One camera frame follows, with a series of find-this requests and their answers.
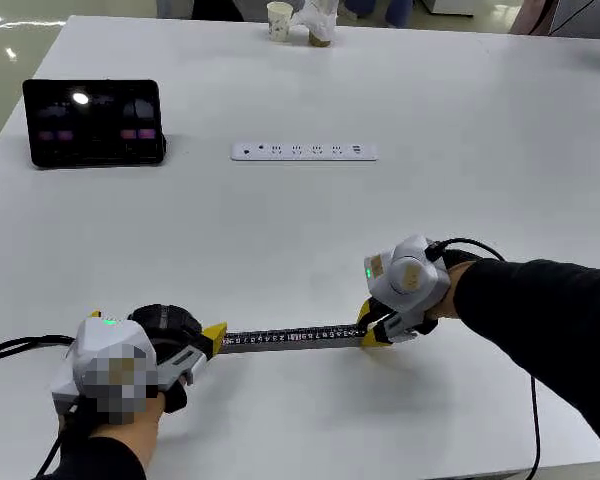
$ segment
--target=metal ruler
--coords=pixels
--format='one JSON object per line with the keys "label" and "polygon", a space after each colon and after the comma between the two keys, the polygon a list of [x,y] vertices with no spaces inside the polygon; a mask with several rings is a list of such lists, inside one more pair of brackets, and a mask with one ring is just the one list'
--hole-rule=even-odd
{"label": "metal ruler", "polygon": [[227,333],[219,353],[359,347],[366,333],[355,324]]}

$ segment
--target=hand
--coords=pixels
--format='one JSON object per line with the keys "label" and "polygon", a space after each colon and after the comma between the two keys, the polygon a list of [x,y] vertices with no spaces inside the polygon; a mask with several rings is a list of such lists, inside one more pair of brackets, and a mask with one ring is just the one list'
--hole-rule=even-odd
{"label": "hand", "polygon": [[481,257],[474,255],[473,253],[465,252],[464,250],[445,250],[442,254],[442,259],[447,266],[447,273],[449,274],[451,284],[442,301],[427,310],[425,315],[427,318],[432,320],[438,320],[439,318],[458,318],[458,312],[456,312],[456,307],[453,303],[456,287],[464,272],[466,272],[477,260],[480,260],[480,258]]}
{"label": "hand", "polygon": [[449,290],[447,290],[446,295],[440,303],[427,310],[427,318],[432,320],[438,320],[439,318],[458,318],[458,312],[456,312],[456,307],[453,303],[456,287],[464,272],[466,272],[474,263],[474,261],[463,262],[448,270],[449,279],[451,280]]}

